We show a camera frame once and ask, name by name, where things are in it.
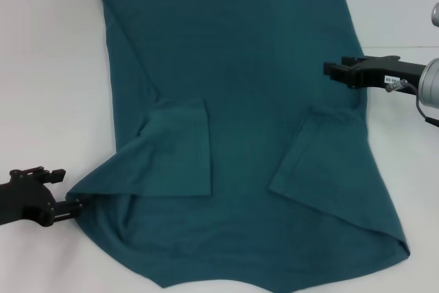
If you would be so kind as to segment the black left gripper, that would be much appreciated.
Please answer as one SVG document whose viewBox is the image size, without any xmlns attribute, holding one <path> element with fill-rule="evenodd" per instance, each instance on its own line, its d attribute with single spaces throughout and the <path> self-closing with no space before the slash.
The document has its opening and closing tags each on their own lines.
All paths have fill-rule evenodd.
<svg viewBox="0 0 439 293">
<path fill-rule="evenodd" d="M 78 217 L 84 210 L 79 199 L 56 202 L 46 183 L 60 183 L 66 171 L 44 167 L 10 171 L 8 183 L 0 184 L 0 225 L 30 220 L 43 227 Z"/>
</svg>

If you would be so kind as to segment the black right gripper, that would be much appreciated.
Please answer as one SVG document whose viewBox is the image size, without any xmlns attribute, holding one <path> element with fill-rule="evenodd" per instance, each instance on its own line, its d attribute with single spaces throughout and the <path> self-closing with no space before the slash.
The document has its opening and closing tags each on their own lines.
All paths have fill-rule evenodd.
<svg viewBox="0 0 439 293">
<path fill-rule="evenodd" d="M 341 64 L 325 62 L 323 74 L 350 89 L 385 88 L 398 80 L 418 87 L 426 65 L 400 61 L 399 56 L 342 56 Z"/>
</svg>

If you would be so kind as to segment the teal blue shirt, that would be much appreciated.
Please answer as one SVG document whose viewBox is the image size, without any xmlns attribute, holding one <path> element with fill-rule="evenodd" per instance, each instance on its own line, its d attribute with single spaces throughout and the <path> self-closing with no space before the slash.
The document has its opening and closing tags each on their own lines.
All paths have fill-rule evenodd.
<svg viewBox="0 0 439 293">
<path fill-rule="evenodd" d="M 161 287 L 292 293 L 409 257 L 366 125 L 346 0 L 102 0 L 115 155 L 67 198 L 80 228 Z"/>
</svg>

